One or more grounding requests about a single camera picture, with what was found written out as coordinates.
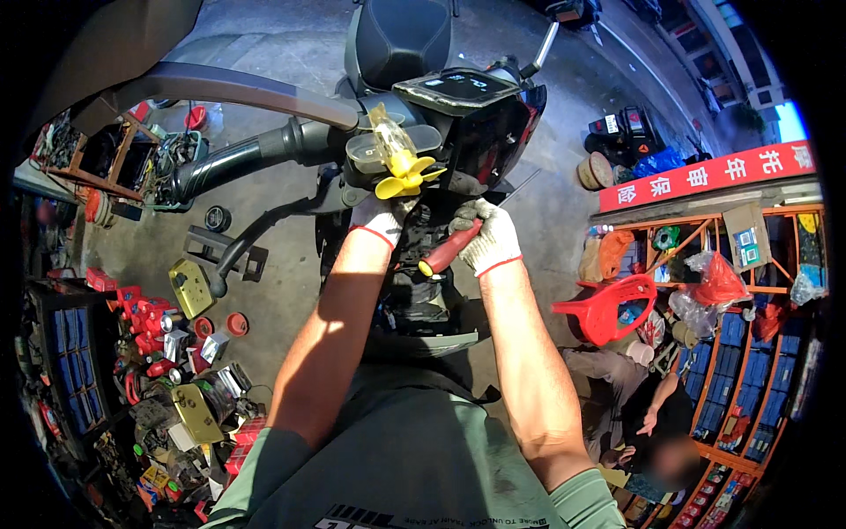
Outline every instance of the white cotton glove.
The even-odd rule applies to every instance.
[[[397,247],[399,236],[403,233],[405,216],[419,199],[418,196],[404,196],[384,201],[371,194],[353,208],[349,231],[365,229],[381,237],[393,251]]]
[[[494,267],[523,258],[508,212],[484,198],[465,202],[455,212],[449,223],[449,234],[456,229],[470,229],[477,217],[483,221],[479,234],[459,252],[461,260],[473,268],[477,278]]]

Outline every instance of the hand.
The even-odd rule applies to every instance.
[[[479,234],[459,252],[461,260],[473,268],[477,278],[494,267],[523,258],[508,212],[484,198],[465,202],[455,212],[449,223],[449,234],[456,229],[470,229],[477,217],[483,221]]]
[[[629,460],[631,460],[632,455],[635,455],[635,451],[634,446],[627,446],[622,450],[610,449],[605,454],[602,454],[602,457],[599,458],[599,462],[602,463],[602,466],[605,468],[614,468],[617,465],[625,465],[629,462]]]
[[[403,233],[405,216],[419,199],[419,196],[401,196],[384,201],[376,198],[376,195],[370,195],[353,208],[349,230],[369,231],[387,242],[393,251]]]
[[[652,437],[652,428],[658,423],[658,410],[653,408],[652,406],[649,407],[649,410],[646,411],[646,416],[643,418],[643,427],[634,433],[634,435],[641,435],[645,433],[649,437]]]

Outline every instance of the black seat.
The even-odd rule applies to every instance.
[[[367,0],[355,37],[361,78],[371,88],[444,68],[452,19],[441,0]]]

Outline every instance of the yellow toy fan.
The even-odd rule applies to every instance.
[[[384,103],[379,103],[367,115],[373,127],[379,158],[393,175],[376,186],[378,198],[386,200],[394,196],[419,195],[420,184],[434,180],[446,171],[444,168],[429,174],[420,174],[435,162],[435,158],[416,156],[417,148],[414,142],[388,117]]]

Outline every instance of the white road line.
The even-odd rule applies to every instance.
[[[664,84],[664,82],[663,82],[661,79],[659,79],[659,78],[658,78],[658,75],[657,75],[654,71],[652,71],[652,68],[650,68],[650,67],[649,67],[649,64],[647,64],[647,63],[646,63],[646,62],[645,62],[642,58],[640,58],[640,55],[638,55],[637,53],[635,53],[635,50],[633,50],[633,49],[632,49],[632,47],[631,47],[631,46],[629,46],[629,44],[627,44],[627,43],[626,43],[626,41],[624,41],[622,38],[620,38],[620,36],[619,36],[619,35],[617,35],[616,33],[614,33],[614,32],[611,30],[611,28],[609,28],[609,27],[608,27],[608,26],[607,26],[604,22],[602,22],[602,21],[600,20],[599,22],[597,22],[597,24],[599,24],[600,26],[602,26],[602,28],[603,28],[605,31],[607,31],[608,33],[610,33],[610,34],[611,34],[611,36],[612,36],[612,37],[614,37],[614,38],[617,40],[617,42],[619,42],[620,44],[622,44],[622,45],[623,45],[623,47],[624,47],[624,48],[626,48],[627,50],[629,50],[629,53],[631,53],[632,55],[634,55],[634,58],[636,58],[636,59],[638,60],[638,62],[640,62],[641,64],[643,64],[643,67],[644,67],[644,68],[646,68],[646,71],[647,71],[647,72],[649,72],[649,73],[650,73],[650,75],[651,75],[652,77],[654,77],[656,81],[658,81],[658,84],[659,84],[659,85],[661,85],[661,88],[663,88],[663,89],[664,89],[664,91],[667,93],[667,95],[668,95],[668,96],[670,97],[670,99],[673,101],[673,103],[675,104],[675,106],[678,108],[678,111],[682,113],[682,115],[684,116],[684,118],[685,118],[685,119],[687,119],[687,121],[688,121],[688,123],[690,124],[690,126],[691,126],[691,127],[693,127],[693,119],[692,119],[692,118],[688,115],[688,113],[687,113],[687,112],[685,112],[685,110],[684,110],[684,108],[682,107],[681,103],[679,103],[679,102],[678,102],[678,100],[676,99],[676,96],[674,96],[674,95],[673,95],[673,93],[670,91],[670,89],[669,89],[669,88],[667,88],[667,85],[665,85],[665,84]]]

